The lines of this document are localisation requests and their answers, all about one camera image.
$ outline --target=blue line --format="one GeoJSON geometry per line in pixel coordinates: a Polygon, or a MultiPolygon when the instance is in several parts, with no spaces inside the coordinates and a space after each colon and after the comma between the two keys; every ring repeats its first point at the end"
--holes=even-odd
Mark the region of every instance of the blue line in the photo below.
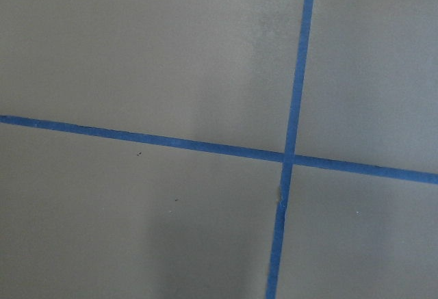
{"type": "Polygon", "coordinates": [[[10,125],[19,125],[25,127],[64,131],[67,133],[80,133],[82,135],[112,138],[115,140],[127,140],[130,142],[185,148],[194,151],[235,155],[237,157],[248,157],[251,159],[260,159],[274,162],[283,161],[283,154],[280,152],[257,150],[255,148],[198,142],[195,140],[183,140],[180,138],[147,135],[144,133],[130,133],[128,131],[111,130],[104,128],[85,127],[64,122],[21,118],[20,116],[0,116],[0,122],[8,123],[10,125]]]}
{"type": "Polygon", "coordinates": [[[305,157],[303,155],[295,155],[294,163],[300,166],[340,170],[357,174],[370,174],[372,176],[416,181],[419,183],[438,184],[438,174],[429,172],[379,167],[369,164],[356,164],[354,162],[322,159],[319,157],[305,157]]]}
{"type": "Polygon", "coordinates": [[[274,238],[272,240],[268,284],[266,287],[266,299],[275,299],[276,287],[279,280],[281,249],[283,247],[283,235],[285,229],[285,215],[287,202],[289,200],[289,188],[292,178],[292,167],[294,165],[296,135],[298,130],[298,119],[300,116],[302,87],[304,84],[304,75],[306,69],[307,48],[309,46],[312,7],[313,0],[304,0],[302,7],[300,40],[298,42],[298,52],[296,56],[294,86],[292,89],[289,122],[287,124],[285,155],[283,160],[283,169],[281,171],[281,199],[276,209],[274,238]]]}

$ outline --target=vertical blue line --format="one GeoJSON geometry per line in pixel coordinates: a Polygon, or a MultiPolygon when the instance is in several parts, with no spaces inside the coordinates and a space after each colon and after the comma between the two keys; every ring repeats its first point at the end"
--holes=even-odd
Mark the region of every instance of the vertical blue line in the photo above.
{"type": "Polygon", "coordinates": [[[304,0],[302,7],[300,40],[298,42],[298,53],[296,56],[294,87],[292,89],[289,122],[287,124],[283,169],[281,171],[281,199],[276,209],[268,285],[266,287],[266,299],[275,299],[276,286],[279,279],[281,249],[283,247],[283,234],[285,229],[285,215],[287,202],[289,200],[289,187],[292,178],[292,167],[294,165],[296,134],[298,130],[298,118],[300,116],[302,87],[304,84],[304,73],[306,69],[307,48],[309,46],[312,7],[313,0],[304,0]]]}

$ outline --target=gray surface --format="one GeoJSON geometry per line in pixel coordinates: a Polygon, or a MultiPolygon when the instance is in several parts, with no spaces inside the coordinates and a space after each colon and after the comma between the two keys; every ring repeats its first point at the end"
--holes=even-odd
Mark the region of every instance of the gray surface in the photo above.
{"type": "Polygon", "coordinates": [[[0,136],[0,298],[263,297],[279,164],[0,136]]]}
{"type": "Polygon", "coordinates": [[[279,299],[436,298],[438,187],[295,167],[279,299]]]}
{"type": "Polygon", "coordinates": [[[438,0],[315,0],[297,152],[438,172],[438,0]]]}
{"type": "Polygon", "coordinates": [[[0,0],[0,110],[282,151],[302,0],[0,0]]]}

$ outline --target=blue tape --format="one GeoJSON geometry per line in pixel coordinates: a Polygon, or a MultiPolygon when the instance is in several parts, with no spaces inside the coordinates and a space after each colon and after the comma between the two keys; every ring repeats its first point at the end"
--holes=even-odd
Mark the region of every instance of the blue tape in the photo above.
{"type": "Polygon", "coordinates": [[[298,52],[296,56],[294,87],[292,88],[292,100],[289,111],[289,121],[287,124],[283,169],[281,171],[281,199],[276,209],[274,238],[272,240],[268,284],[266,287],[266,299],[275,299],[276,286],[279,279],[281,249],[283,247],[283,235],[285,229],[285,215],[287,202],[289,200],[292,167],[294,165],[296,135],[298,130],[298,119],[300,116],[302,87],[304,84],[304,74],[306,69],[307,48],[309,46],[312,8],[313,0],[304,0],[302,7],[300,39],[298,42],[298,52]]]}
{"type": "Polygon", "coordinates": [[[274,162],[283,161],[283,154],[280,152],[257,150],[255,148],[198,142],[195,140],[183,140],[180,138],[147,135],[144,133],[130,133],[128,131],[119,131],[104,128],[85,127],[73,125],[71,123],[21,118],[19,116],[0,116],[0,122],[8,123],[10,125],[64,131],[67,133],[80,133],[82,135],[112,138],[115,140],[126,140],[129,142],[185,148],[193,151],[235,155],[236,157],[248,157],[251,159],[260,159],[274,162]]]}
{"type": "Polygon", "coordinates": [[[379,167],[369,164],[356,164],[354,162],[336,161],[319,157],[305,157],[303,155],[295,155],[294,163],[300,166],[354,172],[357,174],[369,174],[372,176],[416,181],[419,183],[438,184],[438,174],[432,174],[429,172],[379,167]]]}

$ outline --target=horizontal blue line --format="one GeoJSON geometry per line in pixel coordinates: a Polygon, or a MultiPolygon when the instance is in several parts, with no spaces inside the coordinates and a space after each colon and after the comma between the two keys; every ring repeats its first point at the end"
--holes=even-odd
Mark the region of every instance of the horizontal blue line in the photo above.
{"type": "Polygon", "coordinates": [[[329,170],[354,172],[356,174],[370,174],[372,176],[417,181],[419,183],[438,184],[438,174],[413,170],[356,164],[355,162],[322,159],[320,157],[306,157],[295,155],[294,164],[306,167],[315,167],[329,170]]]}
{"type": "Polygon", "coordinates": [[[274,162],[283,161],[283,154],[280,152],[257,150],[255,148],[198,142],[196,140],[183,140],[181,138],[147,135],[144,133],[130,133],[128,131],[86,127],[64,122],[22,118],[20,116],[0,116],[0,122],[8,123],[10,125],[64,131],[67,133],[79,133],[82,135],[111,138],[115,140],[126,140],[129,142],[138,142],[176,148],[185,148],[193,151],[234,155],[236,157],[248,157],[251,159],[260,159],[274,162]]]}

